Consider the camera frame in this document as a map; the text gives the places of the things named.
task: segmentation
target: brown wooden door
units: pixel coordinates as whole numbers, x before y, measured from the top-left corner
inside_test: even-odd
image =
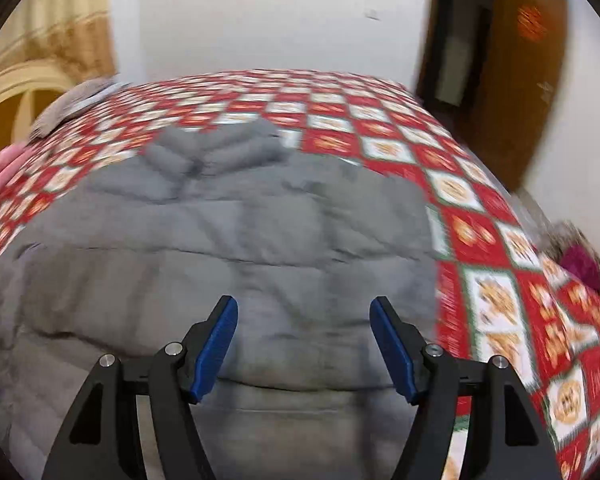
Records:
[[[495,0],[487,59],[463,137],[510,190],[522,183],[555,95],[566,0]]]

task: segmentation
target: quilted fabric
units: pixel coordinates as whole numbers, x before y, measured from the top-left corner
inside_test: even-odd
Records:
[[[126,89],[37,146],[0,196],[0,252],[85,174],[134,155],[166,124],[207,131],[263,116],[286,146],[417,183],[438,257],[440,344],[505,355],[546,424],[564,478],[600,456],[600,298],[534,251],[506,200],[403,86],[312,71],[224,72]],[[458,406],[448,478],[470,407]]]

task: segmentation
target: purple object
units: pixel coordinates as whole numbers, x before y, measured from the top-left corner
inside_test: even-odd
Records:
[[[581,245],[572,245],[562,255],[560,266],[600,294],[600,268]]]

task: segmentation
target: patterned blanket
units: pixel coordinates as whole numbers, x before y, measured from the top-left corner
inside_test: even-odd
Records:
[[[133,156],[166,124],[191,131],[263,116],[283,143],[417,183],[438,256],[440,344],[506,356],[541,414],[563,478],[600,456],[600,297],[538,255],[472,156],[395,82],[251,70],[125,89],[36,145],[0,195],[0,254],[85,174]],[[469,402],[458,405],[445,479],[459,475]]]

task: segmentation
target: bedspread pattern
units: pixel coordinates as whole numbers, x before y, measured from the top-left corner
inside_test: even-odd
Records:
[[[259,116],[290,148],[422,188],[438,258],[440,343],[459,357],[506,356],[541,413],[563,478],[590,469],[600,455],[600,298],[536,254],[472,156],[395,82],[251,70],[128,88],[37,145],[0,195],[0,253],[82,176],[133,156],[163,126],[206,131]],[[469,410],[461,400],[448,479],[460,471]]]

